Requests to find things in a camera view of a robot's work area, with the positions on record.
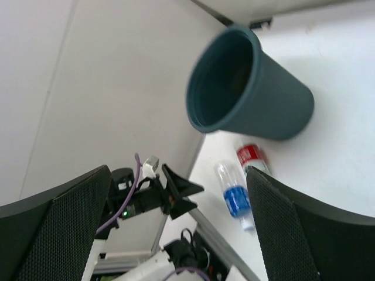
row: red can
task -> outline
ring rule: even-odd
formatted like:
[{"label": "red can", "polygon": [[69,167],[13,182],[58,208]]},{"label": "red can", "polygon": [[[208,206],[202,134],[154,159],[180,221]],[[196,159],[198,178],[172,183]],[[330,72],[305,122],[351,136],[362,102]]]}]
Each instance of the red can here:
[{"label": "red can", "polygon": [[270,174],[270,170],[264,161],[263,154],[257,145],[252,143],[240,147],[237,150],[237,157],[245,174],[247,174],[249,166],[255,167],[266,174]]}]

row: clear bottle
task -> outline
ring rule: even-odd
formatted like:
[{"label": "clear bottle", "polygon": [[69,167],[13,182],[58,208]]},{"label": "clear bottle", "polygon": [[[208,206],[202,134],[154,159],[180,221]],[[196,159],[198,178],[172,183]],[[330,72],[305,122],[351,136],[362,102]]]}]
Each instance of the clear bottle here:
[{"label": "clear bottle", "polygon": [[231,216],[240,221],[243,230],[254,229],[250,201],[240,168],[233,162],[223,161],[215,165],[215,173]]}]

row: plastic bottle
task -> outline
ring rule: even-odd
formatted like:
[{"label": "plastic bottle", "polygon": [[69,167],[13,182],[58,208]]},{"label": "plastic bottle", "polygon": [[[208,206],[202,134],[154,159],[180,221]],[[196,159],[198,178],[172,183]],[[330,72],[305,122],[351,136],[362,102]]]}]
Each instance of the plastic bottle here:
[{"label": "plastic bottle", "polygon": [[243,230],[253,229],[250,201],[240,168],[232,162],[225,161],[215,165],[215,172],[229,213],[240,221]]}]

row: blue label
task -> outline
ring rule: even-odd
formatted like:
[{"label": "blue label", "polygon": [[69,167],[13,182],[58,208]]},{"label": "blue label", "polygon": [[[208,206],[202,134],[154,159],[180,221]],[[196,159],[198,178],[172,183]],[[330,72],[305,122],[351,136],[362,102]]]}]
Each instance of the blue label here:
[{"label": "blue label", "polygon": [[223,195],[232,217],[242,217],[251,211],[247,190],[243,186],[227,189]]}]

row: white bottle cap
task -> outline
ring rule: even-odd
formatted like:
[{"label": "white bottle cap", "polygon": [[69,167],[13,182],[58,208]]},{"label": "white bottle cap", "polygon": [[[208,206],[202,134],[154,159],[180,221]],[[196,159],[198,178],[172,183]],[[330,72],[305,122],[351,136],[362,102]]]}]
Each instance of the white bottle cap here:
[{"label": "white bottle cap", "polygon": [[254,229],[254,223],[251,219],[251,215],[248,215],[246,217],[240,217],[240,224],[244,231],[251,231]]}]

